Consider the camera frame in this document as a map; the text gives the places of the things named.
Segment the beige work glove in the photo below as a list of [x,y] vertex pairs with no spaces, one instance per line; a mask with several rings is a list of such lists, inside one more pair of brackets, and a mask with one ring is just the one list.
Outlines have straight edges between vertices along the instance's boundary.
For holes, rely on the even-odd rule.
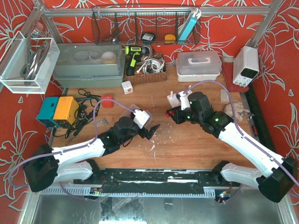
[[234,113],[233,113],[233,109],[232,109],[231,104],[227,104],[224,107],[223,112],[226,113],[230,117],[233,117],[233,114],[234,114],[238,121],[243,121],[243,116],[245,114],[248,114],[249,110],[244,108],[242,102],[234,102],[233,107],[234,107]]

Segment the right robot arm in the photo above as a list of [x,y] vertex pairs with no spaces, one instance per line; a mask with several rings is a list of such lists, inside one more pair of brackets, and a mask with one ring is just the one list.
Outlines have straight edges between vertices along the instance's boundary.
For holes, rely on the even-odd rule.
[[226,113],[214,111],[202,92],[171,92],[167,97],[171,109],[167,114],[176,124],[186,121],[198,124],[208,134],[229,144],[255,168],[221,161],[214,167],[217,182],[238,182],[259,189],[263,196],[278,203],[297,180],[298,163],[293,157],[282,157],[245,133]]

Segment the white peg board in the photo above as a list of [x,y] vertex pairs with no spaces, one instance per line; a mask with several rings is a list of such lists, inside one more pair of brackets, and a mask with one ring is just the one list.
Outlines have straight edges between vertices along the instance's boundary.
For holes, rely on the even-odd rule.
[[178,101],[178,99],[176,97],[176,93],[174,93],[173,91],[171,91],[170,95],[167,96],[167,99],[172,108],[177,107],[177,106],[181,107],[180,102]]

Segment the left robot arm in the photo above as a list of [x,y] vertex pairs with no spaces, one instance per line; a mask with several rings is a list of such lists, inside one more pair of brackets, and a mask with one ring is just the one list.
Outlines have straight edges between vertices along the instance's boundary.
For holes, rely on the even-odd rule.
[[88,159],[112,154],[137,135],[150,140],[159,127],[146,129],[136,119],[124,116],[91,140],[66,147],[43,144],[23,165],[29,187],[32,192],[39,192],[56,182],[86,180],[94,173]]

